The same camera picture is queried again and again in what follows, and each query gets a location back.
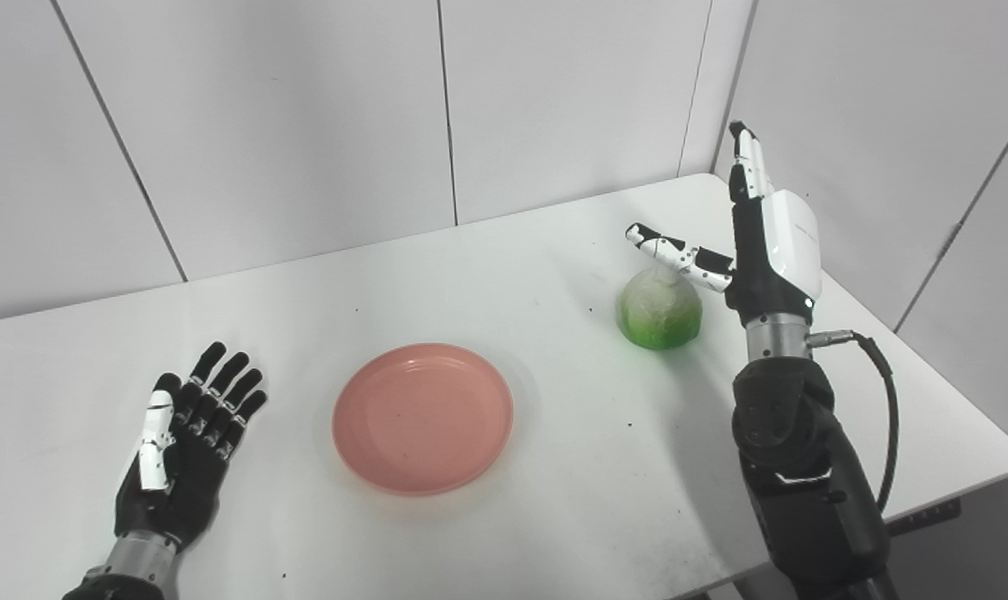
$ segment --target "robotic wrist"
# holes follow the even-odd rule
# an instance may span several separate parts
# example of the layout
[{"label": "robotic wrist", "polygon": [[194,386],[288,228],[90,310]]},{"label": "robotic wrist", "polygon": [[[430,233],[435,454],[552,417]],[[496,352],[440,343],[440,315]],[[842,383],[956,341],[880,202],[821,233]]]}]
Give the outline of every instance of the robotic wrist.
[{"label": "robotic wrist", "polygon": [[85,574],[85,584],[98,578],[125,581],[138,588],[155,588],[161,598],[161,586],[171,576],[177,550],[166,535],[146,529],[127,531],[115,541],[107,562]]}]

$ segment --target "pink plate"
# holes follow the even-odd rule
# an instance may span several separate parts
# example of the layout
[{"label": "pink plate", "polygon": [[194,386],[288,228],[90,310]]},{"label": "pink plate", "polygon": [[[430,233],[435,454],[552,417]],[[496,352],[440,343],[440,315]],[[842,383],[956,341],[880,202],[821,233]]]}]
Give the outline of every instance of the pink plate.
[{"label": "pink plate", "polygon": [[333,410],[333,441],[371,485],[427,495],[484,473],[504,449],[511,414],[511,392],[488,361],[456,346],[417,344],[352,376]]}]

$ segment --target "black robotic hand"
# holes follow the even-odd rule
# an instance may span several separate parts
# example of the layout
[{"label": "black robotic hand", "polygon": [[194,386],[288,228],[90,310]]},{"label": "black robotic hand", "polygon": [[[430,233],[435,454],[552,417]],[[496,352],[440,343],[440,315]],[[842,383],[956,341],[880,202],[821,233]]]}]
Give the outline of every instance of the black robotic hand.
[{"label": "black robotic hand", "polygon": [[210,523],[229,460],[244,437],[248,418],[267,401],[266,392],[252,391],[263,379],[255,368],[244,373],[223,397],[248,366],[245,353],[235,354],[206,383],[225,353],[221,342],[211,345],[184,385],[171,372],[157,381],[156,390],[168,391],[173,398],[172,442],[163,451],[167,488],[142,489],[141,469],[134,460],[115,498],[116,535],[137,529],[156,531],[180,551]]},{"label": "black robotic hand", "polygon": [[173,558],[207,529],[248,419],[267,401],[266,392],[253,391],[263,374],[252,368],[241,375],[245,353],[207,383],[225,354],[221,342],[211,345],[183,385],[172,372],[160,376],[140,452],[115,497],[118,542],[108,562],[62,600],[161,599]]}]

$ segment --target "white table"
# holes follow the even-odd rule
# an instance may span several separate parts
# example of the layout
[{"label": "white table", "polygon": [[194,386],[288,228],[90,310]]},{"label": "white table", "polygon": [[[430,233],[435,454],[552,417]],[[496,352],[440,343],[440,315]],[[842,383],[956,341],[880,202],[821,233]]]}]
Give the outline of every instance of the white table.
[{"label": "white table", "polygon": [[[701,337],[651,353],[615,329],[649,259],[633,221],[722,251],[713,175],[0,322],[0,598],[57,598],[110,550],[112,501],[147,391],[214,339],[248,351],[270,402],[214,527],[184,555],[183,600],[664,600],[767,561],[730,436],[744,332],[703,293]],[[226,252],[219,247],[219,252]],[[1008,475],[1008,438],[825,278],[817,329],[877,339],[899,385],[889,515]],[[337,392],[415,342],[466,346],[514,393],[507,448],[476,482],[392,497],[340,462]],[[856,347],[816,354],[878,485],[880,378]]]}]

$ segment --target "black cable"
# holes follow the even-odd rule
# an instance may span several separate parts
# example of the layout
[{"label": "black cable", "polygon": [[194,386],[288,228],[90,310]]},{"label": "black cable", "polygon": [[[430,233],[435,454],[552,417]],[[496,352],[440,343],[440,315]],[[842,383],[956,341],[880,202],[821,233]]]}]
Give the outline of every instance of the black cable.
[{"label": "black cable", "polygon": [[889,490],[893,487],[893,477],[896,475],[896,453],[899,447],[900,413],[899,403],[896,401],[896,384],[893,383],[893,369],[889,368],[889,361],[885,360],[885,355],[874,343],[874,339],[856,334],[855,331],[851,335],[874,363],[881,379],[885,380],[885,398],[889,400],[889,448],[885,449],[885,474],[881,476],[881,489],[878,490],[878,510],[885,511]]}]

